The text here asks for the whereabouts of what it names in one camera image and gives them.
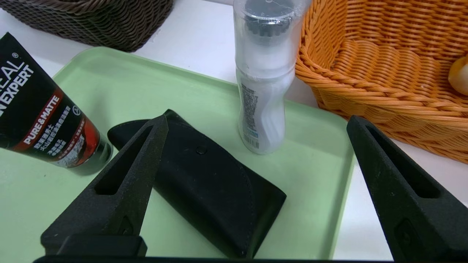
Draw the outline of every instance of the white table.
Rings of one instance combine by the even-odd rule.
[[[236,82],[232,7],[203,0],[175,0],[175,8],[137,55]],[[54,75],[89,46],[21,24],[0,10],[0,36],[9,31],[49,75]],[[288,99],[316,107],[310,88],[296,79]],[[409,156],[468,204],[468,165],[398,143]],[[334,259],[391,260],[366,184],[355,167]]]

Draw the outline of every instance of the black felt case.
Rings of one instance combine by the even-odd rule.
[[[228,257],[252,258],[286,194],[174,111],[164,115],[169,132],[154,188]],[[146,121],[110,129],[109,140],[122,148]]]

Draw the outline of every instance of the black tube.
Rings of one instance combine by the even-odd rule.
[[[78,174],[100,170],[112,146],[9,33],[0,39],[0,147]]]

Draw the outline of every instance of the orange wicker basket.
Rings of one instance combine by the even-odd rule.
[[[297,76],[319,106],[468,163],[468,96],[447,81],[468,51],[468,0],[313,0]]]

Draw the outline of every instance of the white bottle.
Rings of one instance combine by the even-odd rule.
[[[234,0],[239,131],[245,146],[272,153],[285,137],[284,95],[294,76],[310,0]]]

